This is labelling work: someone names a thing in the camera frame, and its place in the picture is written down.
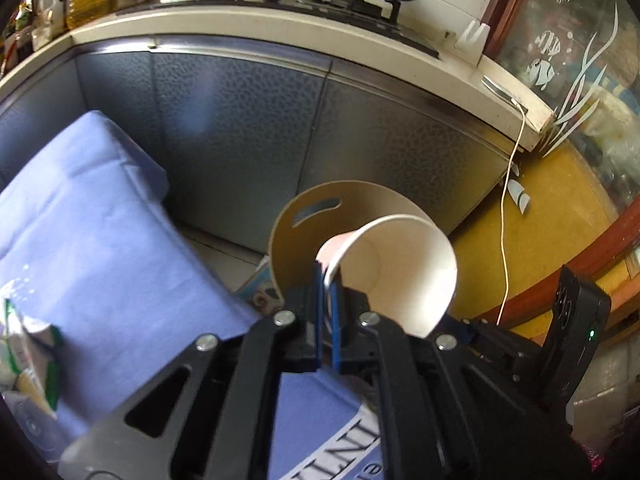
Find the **grey kitchen cabinet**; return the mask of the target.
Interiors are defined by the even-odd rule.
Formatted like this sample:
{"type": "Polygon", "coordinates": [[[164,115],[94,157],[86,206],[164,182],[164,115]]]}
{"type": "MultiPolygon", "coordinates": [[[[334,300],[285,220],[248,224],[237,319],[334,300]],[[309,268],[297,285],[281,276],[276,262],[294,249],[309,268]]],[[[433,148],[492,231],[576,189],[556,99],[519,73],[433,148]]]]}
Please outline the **grey kitchen cabinet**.
{"type": "Polygon", "coordinates": [[[172,218],[255,252],[307,188],[374,182],[453,231],[506,172],[511,142],[377,70],[230,37],[120,38],[34,56],[1,86],[1,179],[89,110],[168,175],[172,218]]]}

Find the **brown round trash bin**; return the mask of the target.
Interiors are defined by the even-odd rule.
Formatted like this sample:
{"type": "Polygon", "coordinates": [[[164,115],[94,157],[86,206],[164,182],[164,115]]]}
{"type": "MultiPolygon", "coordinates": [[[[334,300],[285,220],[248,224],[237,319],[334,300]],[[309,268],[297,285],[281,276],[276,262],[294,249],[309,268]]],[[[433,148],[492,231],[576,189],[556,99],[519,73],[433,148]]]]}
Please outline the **brown round trash bin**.
{"type": "Polygon", "coordinates": [[[368,181],[326,182],[295,196],[274,222],[268,244],[270,275],[279,296],[311,281],[317,252],[331,237],[391,214],[430,218],[406,196],[368,181]]]}

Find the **white plastic jug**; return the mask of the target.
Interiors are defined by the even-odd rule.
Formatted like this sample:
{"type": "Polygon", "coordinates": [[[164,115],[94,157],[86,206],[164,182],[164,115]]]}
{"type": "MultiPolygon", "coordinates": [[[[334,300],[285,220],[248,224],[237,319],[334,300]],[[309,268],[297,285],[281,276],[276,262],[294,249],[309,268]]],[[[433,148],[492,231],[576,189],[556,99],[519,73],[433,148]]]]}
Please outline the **white plastic jug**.
{"type": "Polygon", "coordinates": [[[53,40],[62,34],[65,27],[64,4],[62,0],[38,0],[36,7],[36,27],[32,36],[38,40],[53,40]]]}

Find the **white paper cup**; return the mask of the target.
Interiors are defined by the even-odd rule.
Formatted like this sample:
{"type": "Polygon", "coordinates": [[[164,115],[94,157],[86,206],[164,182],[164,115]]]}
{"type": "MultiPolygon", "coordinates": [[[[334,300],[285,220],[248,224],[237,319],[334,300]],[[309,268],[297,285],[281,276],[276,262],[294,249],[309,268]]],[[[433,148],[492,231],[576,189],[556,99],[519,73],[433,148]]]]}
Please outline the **white paper cup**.
{"type": "Polygon", "coordinates": [[[316,260],[323,284],[341,278],[367,295],[372,311],[421,338],[436,328],[457,287],[450,241],[433,222],[413,214],[389,214],[334,235],[316,260]]]}

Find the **green white snack wrapper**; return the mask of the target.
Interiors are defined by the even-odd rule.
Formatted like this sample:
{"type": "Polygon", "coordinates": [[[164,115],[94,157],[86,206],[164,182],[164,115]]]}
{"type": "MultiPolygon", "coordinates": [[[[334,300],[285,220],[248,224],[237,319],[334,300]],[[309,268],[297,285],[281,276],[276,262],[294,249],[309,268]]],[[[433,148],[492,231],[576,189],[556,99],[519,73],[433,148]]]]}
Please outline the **green white snack wrapper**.
{"type": "Polygon", "coordinates": [[[1,388],[26,394],[53,419],[61,392],[61,344],[55,325],[23,314],[9,298],[1,301],[1,388]]]}

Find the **white phone on counter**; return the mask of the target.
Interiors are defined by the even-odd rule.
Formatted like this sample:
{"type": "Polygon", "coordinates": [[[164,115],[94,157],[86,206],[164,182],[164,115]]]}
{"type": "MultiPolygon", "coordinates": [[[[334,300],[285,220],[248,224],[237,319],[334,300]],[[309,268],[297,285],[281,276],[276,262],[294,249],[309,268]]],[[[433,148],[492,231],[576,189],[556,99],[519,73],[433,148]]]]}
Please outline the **white phone on counter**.
{"type": "Polygon", "coordinates": [[[510,104],[517,110],[521,110],[524,114],[528,112],[528,109],[522,104],[522,102],[514,96],[514,94],[509,91],[507,88],[504,88],[498,82],[493,81],[487,75],[484,75],[482,78],[482,84],[484,87],[492,92],[495,96],[498,96],[499,99],[502,99],[504,102],[510,104]]]}

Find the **black gas stove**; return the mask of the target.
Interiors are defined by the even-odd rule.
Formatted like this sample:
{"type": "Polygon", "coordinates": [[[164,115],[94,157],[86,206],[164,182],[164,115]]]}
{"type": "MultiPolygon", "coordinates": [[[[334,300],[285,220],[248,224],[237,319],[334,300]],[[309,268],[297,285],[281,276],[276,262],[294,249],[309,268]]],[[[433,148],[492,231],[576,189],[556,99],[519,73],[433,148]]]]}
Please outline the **black gas stove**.
{"type": "Polygon", "coordinates": [[[388,9],[367,0],[158,0],[154,3],[141,3],[118,13],[124,15],[172,6],[246,6],[305,14],[374,32],[432,58],[440,58],[439,50],[431,40],[398,23],[398,0],[393,0],[388,9]]]}

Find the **blue printed tablecloth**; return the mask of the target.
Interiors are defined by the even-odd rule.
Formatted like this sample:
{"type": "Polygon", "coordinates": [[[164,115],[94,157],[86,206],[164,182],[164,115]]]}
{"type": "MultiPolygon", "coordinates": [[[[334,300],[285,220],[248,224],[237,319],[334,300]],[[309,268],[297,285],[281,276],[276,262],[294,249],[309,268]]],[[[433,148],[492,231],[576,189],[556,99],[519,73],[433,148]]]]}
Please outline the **blue printed tablecloth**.
{"type": "Polygon", "coordinates": [[[61,330],[58,423],[70,439],[201,334],[228,339],[257,320],[174,228],[123,137],[83,114],[1,194],[1,279],[20,312],[61,330]]]}

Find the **glass sliding door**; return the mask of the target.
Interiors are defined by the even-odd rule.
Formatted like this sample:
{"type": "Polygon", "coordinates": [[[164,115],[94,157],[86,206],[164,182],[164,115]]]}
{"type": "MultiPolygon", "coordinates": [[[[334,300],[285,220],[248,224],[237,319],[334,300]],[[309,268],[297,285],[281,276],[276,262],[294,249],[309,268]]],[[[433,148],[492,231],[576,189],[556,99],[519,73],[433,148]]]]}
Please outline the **glass sliding door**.
{"type": "Polygon", "coordinates": [[[639,271],[639,21],[626,0],[522,0],[497,62],[554,114],[512,179],[506,262],[489,305],[536,333],[560,266],[615,290],[639,271]]]}

